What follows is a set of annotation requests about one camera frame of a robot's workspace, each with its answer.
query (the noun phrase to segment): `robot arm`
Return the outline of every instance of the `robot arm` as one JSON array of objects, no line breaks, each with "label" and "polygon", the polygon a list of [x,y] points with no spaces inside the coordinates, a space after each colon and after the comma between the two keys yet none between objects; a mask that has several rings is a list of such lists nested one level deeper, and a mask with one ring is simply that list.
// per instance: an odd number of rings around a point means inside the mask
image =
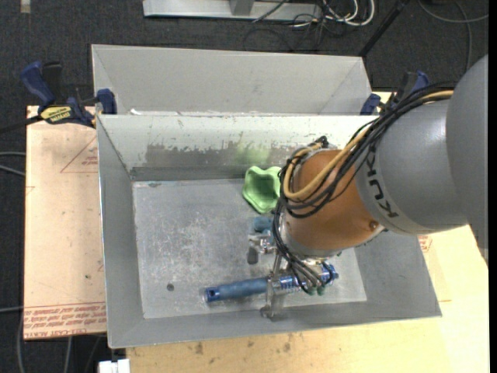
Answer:
[{"label": "robot arm", "polygon": [[294,153],[282,175],[287,246],[323,259],[384,229],[417,235],[469,223],[488,262],[487,90],[488,56],[453,95],[405,97],[347,150],[317,141]]}]

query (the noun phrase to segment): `green sponge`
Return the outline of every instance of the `green sponge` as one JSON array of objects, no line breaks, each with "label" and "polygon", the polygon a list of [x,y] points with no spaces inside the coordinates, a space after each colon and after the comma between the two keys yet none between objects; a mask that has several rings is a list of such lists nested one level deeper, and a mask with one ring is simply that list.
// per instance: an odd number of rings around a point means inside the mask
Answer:
[{"label": "green sponge", "polygon": [[266,170],[252,166],[245,173],[242,195],[260,214],[269,213],[276,206],[280,197],[280,170],[276,166]]}]

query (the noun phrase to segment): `blue handle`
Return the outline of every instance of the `blue handle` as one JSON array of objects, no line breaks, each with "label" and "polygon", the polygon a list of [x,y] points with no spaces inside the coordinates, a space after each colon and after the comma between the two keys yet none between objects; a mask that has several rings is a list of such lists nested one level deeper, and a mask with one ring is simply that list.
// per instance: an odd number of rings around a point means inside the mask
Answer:
[{"label": "blue handle", "polygon": [[21,80],[32,94],[41,98],[44,106],[55,101],[54,94],[41,75],[41,62],[35,61],[26,66],[21,72]]},{"label": "blue handle", "polygon": [[101,89],[97,91],[96,98],[102,104],[104,114],[117,114],[116,100],[109,89]]},{"label": "blue handle", "polygon": [[380,99],[381,98],[378,94],[371,94],[363,104],[363,108],[360,110],[360,115],[372,115],[380,104]]},{"label": "blue handle", "polygon": [[266,292],[267,278],[258,277],[230,284],[221,284],[205,289],[207,302],[218,302],[232,298],[248,297],[249,295],[260,295]]}]

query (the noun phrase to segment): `white cable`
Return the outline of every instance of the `white cable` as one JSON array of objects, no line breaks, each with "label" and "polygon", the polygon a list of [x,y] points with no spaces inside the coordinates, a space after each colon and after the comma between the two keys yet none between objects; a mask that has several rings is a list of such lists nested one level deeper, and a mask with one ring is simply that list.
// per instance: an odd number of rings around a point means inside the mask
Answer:
[{"label": "white cable", "polygon": [[340,21],[340,22],[346,22],[347,20],[354,19],[357,16],[357,13],[359,12],[359,3],[357,0],[353,0],[354,3],[354,13],[352,15],[347,14],[346,16],[339,16],[333,9],[328,5],[327,0],[321,0],[323,4],[328,8],[328,11],[333,16],[326,16],[327,19],[333,20],[333,21]]},{"label": "white cable", "polygon": [[364,26],[370,23],[373,20],[374,17],[374,0],[369,0],[370,2],[370,16],[363,22],[360,23],[355,23],[355,22],[348,22],[346,21],[347,25],[351,26]]},{"label": "white cable", "polygon": [[375,11],[374,0],[368,0],[370,6],[370,14],[367,17],[367,19],[365,19],[362,22],[353,22],[353,20],[357,17],[357,14],[359,12],[359,2],[357,0],[353,0],[354,13],[352,15],[349,14],[347,16],[339,16],[335,11],[332,10],[332,8],[328,5],[328,2],[326,0],[322,0],[322,2],[328,8],[330,13],[333,15],[333,16],[325,16],[326,19],[329,19],[331,21],[343,22],[351,26],[364,26],[370,23],[374,17],[374,11]]},{"label": "white cable", "polygon": [[69,371],[69,361],[71,360],[72,336],[68,339],[68,349],[65,352],[64,373]]}]

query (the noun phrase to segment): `black wire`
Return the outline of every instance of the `black wire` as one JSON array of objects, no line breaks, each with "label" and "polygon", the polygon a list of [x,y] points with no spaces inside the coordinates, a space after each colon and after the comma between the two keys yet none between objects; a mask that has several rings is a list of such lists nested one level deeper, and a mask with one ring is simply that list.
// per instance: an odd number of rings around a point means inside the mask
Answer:
[{"label": "black wire", "polygon": [[[274,218],[273,218],[272,230],[273,230],[273,236],[275,239],[276,248],[278,250],[278,253],[286,260],[288,264],[288,269],[292,272],[292,274],[296,278],[299,287],[305,293],[310,294],[310,288],[308,286],[308,283],[312,283],[312,287],[317,287],[318,284],[321,283],[321,286],[324,287],[329,281],[323,282],[320,275],[318,275],[314,270],[309,268],[302,260],[296,257],[288,249],[287,245],[284,244],[280,234],[280,218],[281,218],[282,207],[283,205],[280,202],[278,202],[273,212]],[[297,271],[299,271],[307,278],[306,284],[304,284],[304,282],[301,280],[300,275],[297,273]]]},{"label": "black wire", "polygon": [[10,131],[16,130],[16,129],[21,128],[21,127],[28,126],[30,124],[36,123],[36,122],[41,121],[41,120],[43,120],[43,118],[36,115],[36,116],[31,117],[29,119],[25,119],[21,122],[10,124],[9,126],[0,128],[0,134],[8,133]]},{"label": "black wire", "polygon": [[86,361],[86,366],[85,366],[85,370],[83,371],[83,373],[88,373],[90,366],[92,366],[92,363],[94,363],[93,357],[95,355],[96,349],[99,346],[101,339],[102,339],[102,337],[98,336],[97,339],[95,340],[95,343],[93,344],[92,350],[90,351],[90,355],[88,357],[88,360]]},{"label": "black wire", "polygon": [[418,4],[423,9],[423,11],[426,12],[428,15],[432,16],[433,18],[438,19],[439,21],[444,21],[444,22],[447,22],[447,23],[472,23],[472,22],[482,21],[482,20],[488,18],[488,14],[485,14],[483,16],[479,16],[478,18],[471,18],[471,19],[469,19],[468,17],[466,17],[466,18],[464,18],[462,20],[461,19],[444,18],[442,16],[438,16],[437,14],[434,14],[433,12],[429,11],[425,7],[425,5],[423,5],[421,3],[421,0],[418,0]]},{"label": "black wire", "polygon": [[[338,12],[339,3],[336,5],[335,9],[332,9],[332,7],[331,7],[332,2],[333,2],[333,0],[325,0],[325,2],[320,1],[321,7],[322,7],[322,11],[325,13],[325,17],[327,15],[327,12],[329,12],[329,14],[331,14],[331,16],[333,16],[335,18],[333,20],[333,22],[336,22],[336,23],[339,23],[339,24],[343,25],[344,31],[342,32],[342,34],[340,36],[343,36],[344,34],[347,34],[347,28],[352,28],[352,29],[349,29],[349,33],[351,33],[354,30],[356,30],[354,28],[360,28],[361,26],[363,26],[363,23],[366,21],[366,18],[367,18],[367,10],[368,10],[369,5],[370,5],[369,0],[366,0],[366,2],[363,4],[363,13],[360,16],[361,21],[359,23],[357,23],[358,26],[347,26],[346,25],[346,20],[343,18],[343,16],[341,16],[342,19],[336,18],[335,14],[333,14],[332,12]],[[362,3],[361,0],[356,0],[356,9],[358,11],[360,9],[361,3]]]},{"label": "black wire", "polygon": [[[316,0],[315,7],[316,7],[316,9],[317,9],[317,7],[323,7],[323,2],[321,0]],[[340,21],[340,20],[329,21],[328,19],[326,19],[326,13],[327,13],[326,9],[323,8],[323,9],[321,9],[321,12],[319,15],[317,15],[316,12],[315,12],[315,14],[301,13],[301,14],[298,14],[297,16],[295,16],[293,21],[281,23],[281,24],[286,25],[286,26],[290,25],[292,32],[301,33],[301,39],[298,41],[298,43],[296,43],[294,45],[292,45],[292,43],[285,37],[284,34],[276,32],[275,30],[253,29],[253,30],[250,30],[245,35],[244,40],[242,42],[243,48],[246,51],[254,51],[254,50],[267,51],[267,50],[261,50],[261,49],[247,47],[247,40],[249,39],[249,37],[252,34],[257,33],[257,32],[267,32],[267,33],[271,33],[271,34],[275,35],[280,40],[280,42],[285,45],[285,48],[286,48],[285,52],[288,52],[288,53],[293,53],[293,52],[302,53],[305,51],[315,52],[318,48],[321,47],[322,43],[325,40],[326,34],[330,35],[331,37],[343,37],[344,35],[347,34],[347,28],[358,27],[358,26],[347,26],[345,24],[345,22]],[[306,26],[296,26],[296,25],[302,25],[303,21],[301,20],[301,18],[306,17],[306,16],[310,19],[309,24],[307,24]],[[334,29],[331,29],[328,26],[330,22],[333,23],[333,26],[335,26],[335,28],[338,29],[338,31],[335,31]],[[312,41],[312,45],[310,47],[304,47],[304,43],[306,41],[308,41],[309,39],[311,39],[311,37],[314,38],[314,40]]]},{"label": "black wire", "polygon": [[266,12],[266,14],[260,16],[259,18],[257,19],[254,19],[252,22],[253,23],[257,23],[257,22],[260,22],[264,19],[266,19],[268,16],[270,16],[271,14],[273,14],[277,9],[279,9],[283,4],[285,4],[286,2],[288,2],[289,0],[282,0],[281,2],[279,2],[277,5],[275,5],[272,9],[270,9],[268,12]]},{"label": "black wire", "polygon": [[467,71],[469,71],[469,68],[471,67],[471,51],[473,50],[473,32],[471,31],[471,21],[467,18],[467,15],[463,9],[463,6],[459,3],[456,3],[456,6],[459,8],[459,11],[461,11],[461,14],[463,15],[464,19],[466,20],[467,57],[466,57],[466,69],[464,70],[464,73],[466,73]]},{"label": "black wire", "polygon": [[333,202],[334,200],[338,199],[340,196],[343,195],[343,193],[347,190],[347,188],[349,187],[349,185],[352,183],[353,179],[356,177],[356,174],[359,172],[360,168],[363,166],[363,164],[365,163],[365,161],[367,160],[367,156],[366,155],[363,160],[361,161],[361,163],[356,167],[356,169],[354,170],[354,173],[353,175],[350,177],[349,181],[347,182],[347,184],[343,187],[343,189],[338,193],[336,194],[334,197],[332,197],[332,195],[334,194],[335,192],[335,187],[333,187],[332,189],[330,190],[327,190],[325,196],[324,196],[324,199],[323,201],[317,205],[317,206],[313,206],[314,210],[312,211],[309,211],[307,213],[304,213],[304,214],[295,214],[294,213],[294,210],[300,210],[301,207],[300,206],[296,206],[296,207],[290,207],[290,209],[287,209],[288,213],[292,216],[292,217],[295,217],[295,218],[307,218],[307,217],[311,217],[312,215],[314,215],[315,213],[317,213],[319,210],[321,210],[326,204],[330,203],[330,202]]}]

